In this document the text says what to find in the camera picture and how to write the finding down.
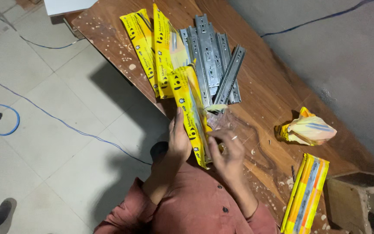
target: gray wall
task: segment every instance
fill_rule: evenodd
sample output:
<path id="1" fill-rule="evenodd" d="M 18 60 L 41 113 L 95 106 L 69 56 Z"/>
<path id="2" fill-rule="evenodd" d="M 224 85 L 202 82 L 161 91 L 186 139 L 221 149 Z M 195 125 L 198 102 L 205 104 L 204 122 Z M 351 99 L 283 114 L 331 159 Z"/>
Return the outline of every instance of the gray wall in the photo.
<path id="1" fill-rule="evenodd" d="M 360 2 L 228 1 L 259 35 L 282 31 Z M 263 39 L 374 154 L 374 2 Z"/>

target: wooden tabletop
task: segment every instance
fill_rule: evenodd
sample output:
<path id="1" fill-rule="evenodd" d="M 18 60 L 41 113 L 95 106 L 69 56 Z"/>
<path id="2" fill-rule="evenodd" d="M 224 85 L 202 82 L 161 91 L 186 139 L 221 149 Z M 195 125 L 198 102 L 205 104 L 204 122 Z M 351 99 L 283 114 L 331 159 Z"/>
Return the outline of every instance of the wooden tabletop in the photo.
<path id="1" fill-rule="evenodd" d="M 174 99 L 155 98 L 119 19 L 142 8 L 151 18 L 153 3 L 178 29 L 194 25 L 195 15 L 207 13 L 215 31 L 227 33 L 231 49 L 236 44 L 247 49 L 237 76 L 242 103 L 230 105 L 225 114 L 210 114 L 208 122 L 213 129 L 232 129 L 243 142 L 247 149 L 244 173 L 255 196 L 269 207 L 278 225 L 291 193 L 291 166 L 298 170 L 304 152 L 330 161 L 329 175 L 356 170 L 374 172 L 374 157 L 225 0 L 100 0 L 73 24 L 157 108 L 171 117 Z M 292 120 L 292 111 L 303 106 L 333 126 L 337 135 L 321 146 L 277 141 L 274 126 Z M 323 198 L 317 213 L 312 232 L 336 232 L 327 230 L 327 219 L 322 218 L 327 215 Z"/>

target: crumpled yellow wrapper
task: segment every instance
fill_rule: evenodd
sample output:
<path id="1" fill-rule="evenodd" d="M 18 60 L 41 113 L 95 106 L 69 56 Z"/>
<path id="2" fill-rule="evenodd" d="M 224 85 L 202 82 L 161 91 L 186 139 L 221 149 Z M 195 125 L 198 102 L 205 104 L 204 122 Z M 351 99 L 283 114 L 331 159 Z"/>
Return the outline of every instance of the crumpled yellow wrapper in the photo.
<path id="1" fill-rule="evenodd" d="M 303 145 L 321 145 L 330 140 L 337 130 L 326 124 L 320 117 L 301 108 L 298 119 L 279 129 L 279 135 L 287 141 L 296 141 Z"/>

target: person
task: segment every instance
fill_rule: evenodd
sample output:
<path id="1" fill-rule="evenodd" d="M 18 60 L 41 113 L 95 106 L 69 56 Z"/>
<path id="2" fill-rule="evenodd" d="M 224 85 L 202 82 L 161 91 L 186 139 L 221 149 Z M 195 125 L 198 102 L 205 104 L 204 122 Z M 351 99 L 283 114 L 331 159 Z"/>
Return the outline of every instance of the person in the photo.
<path id="1" fill-rule="evenodd" d="M 169 125 L 167 147 L 156 144 L 161 146 L 151 149 L 151 175 L 145 182 L 135 179 L 124 201 L 94 233 L 280 233 L 244 177 L 240 140 L 231 131 L 208 132 L 215 170 L 205 170 L 191 163 L 194 156 L 188 160 L 192 146 L 183 120 L 178 108 Z M 227 153 L 220 152 L 216 139 L 224 142 Z"/>

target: tile floor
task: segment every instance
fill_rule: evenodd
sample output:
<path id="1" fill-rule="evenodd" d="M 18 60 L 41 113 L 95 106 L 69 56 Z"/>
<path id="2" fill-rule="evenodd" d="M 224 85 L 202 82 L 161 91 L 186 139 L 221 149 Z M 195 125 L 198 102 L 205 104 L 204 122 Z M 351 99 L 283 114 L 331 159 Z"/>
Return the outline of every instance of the tile floor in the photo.
<path id="1" fill-rule="evenodd" d="M 166 138 L 169 124 L 153 104 L 86 40 L 61 50 L 22 40 L 19 35 L 55 47 L 76 40 L 65 24 L 50 23 L 43 5 L 24 11 L 14 0 L 0 0 L 0 12 L 18 30 L 0 20 L 0 83 L 70 126 L 151 162 L 149 149 Z M 18 201 L 10 233 L 92 233 L 133 179 L 150 173 L 148 165 L 1 87 L 0 103 L 21 116 L 17 131 L 0 136 L 0 203 Z M 7 132 L 15 114 L 0 112 L 0 132 Z"/>

